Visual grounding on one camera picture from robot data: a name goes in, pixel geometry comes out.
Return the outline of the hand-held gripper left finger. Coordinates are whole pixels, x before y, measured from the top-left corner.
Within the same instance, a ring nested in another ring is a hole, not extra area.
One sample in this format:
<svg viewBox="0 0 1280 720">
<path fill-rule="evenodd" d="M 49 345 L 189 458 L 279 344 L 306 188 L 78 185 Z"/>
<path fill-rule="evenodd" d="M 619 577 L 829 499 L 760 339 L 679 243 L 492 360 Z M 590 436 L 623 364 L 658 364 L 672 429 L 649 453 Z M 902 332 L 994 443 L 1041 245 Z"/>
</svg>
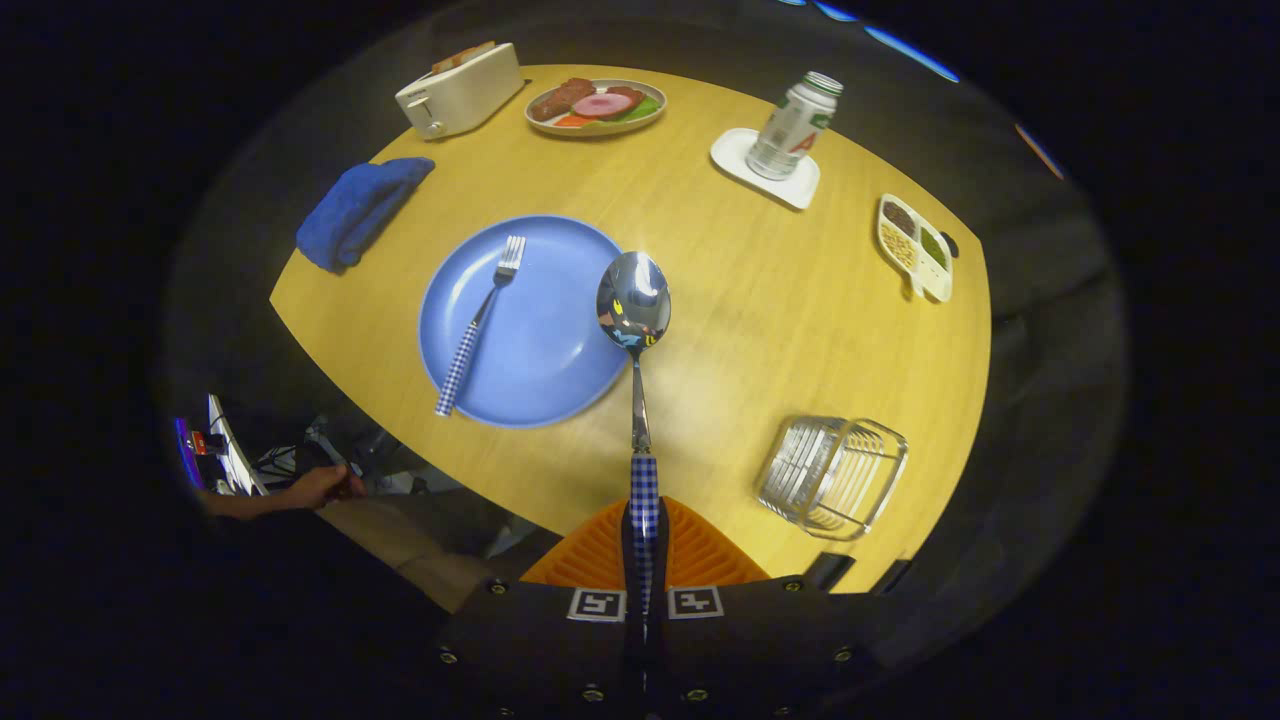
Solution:
<svg viewBox="0 0 1280 720">
<path fill-rule="evenodd" d="M 618 501 L 521 577 L 471 593 L 436 642 L 439 719 L 639 719 L 643 620 Z"/>
</svg>

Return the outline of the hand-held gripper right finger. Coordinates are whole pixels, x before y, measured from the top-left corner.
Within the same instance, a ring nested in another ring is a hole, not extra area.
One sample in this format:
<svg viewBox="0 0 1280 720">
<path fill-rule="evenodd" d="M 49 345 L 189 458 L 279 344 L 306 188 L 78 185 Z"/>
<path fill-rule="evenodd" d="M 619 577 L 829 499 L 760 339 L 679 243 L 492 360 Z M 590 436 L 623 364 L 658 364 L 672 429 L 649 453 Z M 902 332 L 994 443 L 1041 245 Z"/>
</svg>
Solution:
<svg viewBox="0 0 1280 720">
<path fill-rule="evenodd" d="M 808 719 L 874 676 L 881 597 L 768 577 L 684 503 L 664 498 L 645 701 L 663 719 Z"/>
</svg>

